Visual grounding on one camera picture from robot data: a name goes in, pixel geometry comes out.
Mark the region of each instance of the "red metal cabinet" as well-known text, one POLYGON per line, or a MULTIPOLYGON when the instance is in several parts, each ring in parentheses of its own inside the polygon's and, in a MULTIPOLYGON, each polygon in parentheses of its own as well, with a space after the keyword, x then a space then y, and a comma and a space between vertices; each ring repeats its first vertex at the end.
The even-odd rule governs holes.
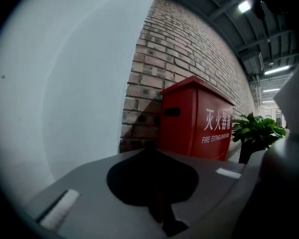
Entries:
POLYGON ((195 76, 161 91, 161 95, 157 147, 225 160, 231 139, 233 102, 195 76))

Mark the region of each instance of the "chinese characters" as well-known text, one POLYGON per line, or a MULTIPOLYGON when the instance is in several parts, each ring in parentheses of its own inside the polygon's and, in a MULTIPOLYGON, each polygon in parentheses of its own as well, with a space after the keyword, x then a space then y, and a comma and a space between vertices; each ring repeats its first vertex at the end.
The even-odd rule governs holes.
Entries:
MULTIPOLYGON (((210 128, 210 130, 213 130, 212 121, 213 121, 214 110, 211 110, 211 109, 206 109, 206 110, 208 112, 207 118, 206 118, 207 125, 204 130, 206 130, 208 128, 210 128)), ((218 115, 216 116, 216 127, 215 127, 214 131, 217 129, 220 130, 220 123, 221 123, 221 130, 230 129, 230 125, 231 125, 230 115, 223 113, 223 116, 221 116, 218 111, 218 115)))

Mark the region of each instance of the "tube light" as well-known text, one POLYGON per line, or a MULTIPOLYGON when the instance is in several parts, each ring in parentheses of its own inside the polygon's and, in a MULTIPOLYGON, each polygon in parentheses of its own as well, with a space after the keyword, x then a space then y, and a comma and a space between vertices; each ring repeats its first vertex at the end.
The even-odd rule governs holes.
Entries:
POLYGON ((280 90, 280 89, 264 90, 264 92, 277 91, 277 90, 280 90))
POLYGON ((273 73, 280 72, 280 71, 283 71, 283 70, 287 70, 289 68, 290 68, 290 66, 283 66, 283 67, 280 67, 280 68, 277 68, 277 69, 274 69, 274 70, 267 71, 267 72, 265 72, 265 75, 273 74, 273 73))
POLYGON ((244 1, 240 5, 238 5, 238 8, 241 11, 241 13, 244 13, 248 11, 251 8, 251 6, 248 1, 244 1))

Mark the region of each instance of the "box lid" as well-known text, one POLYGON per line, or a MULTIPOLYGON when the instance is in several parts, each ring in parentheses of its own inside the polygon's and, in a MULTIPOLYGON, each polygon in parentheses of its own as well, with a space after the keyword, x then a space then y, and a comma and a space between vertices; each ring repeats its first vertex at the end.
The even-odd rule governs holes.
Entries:
POLYGON ((235 106, 234 102, 228 96, 221 93, 218 89, 211 86, 209 83, 197 78, 196 76, 188 77, 187 79, 182 80, 181 82, 178 82, 178 83, 168 87, 167 89, 161 91, 160 94, 164 95, 164 94, 167 94, 167 93, 171 93, 171 92, 174 92, 176 90, 180 90, 184 87, 188 87, 190 85, 193 86, 193 87, 196 87, 198 89, 202 89, 204 91, 213 93, 214 95, 220 97, 224 101, 226 101, 226 102, 230 103, 231 105, 235 106))

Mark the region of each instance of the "black planter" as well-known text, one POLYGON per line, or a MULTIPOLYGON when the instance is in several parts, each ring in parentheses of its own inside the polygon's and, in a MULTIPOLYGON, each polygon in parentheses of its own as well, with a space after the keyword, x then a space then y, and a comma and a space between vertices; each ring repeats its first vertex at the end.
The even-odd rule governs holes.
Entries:
POLYGON ((240 150, 239 163, 247 164, 251 154, 264 149, 266 148, 259 143, 252 143, 252 141, 244 142, 240 150))

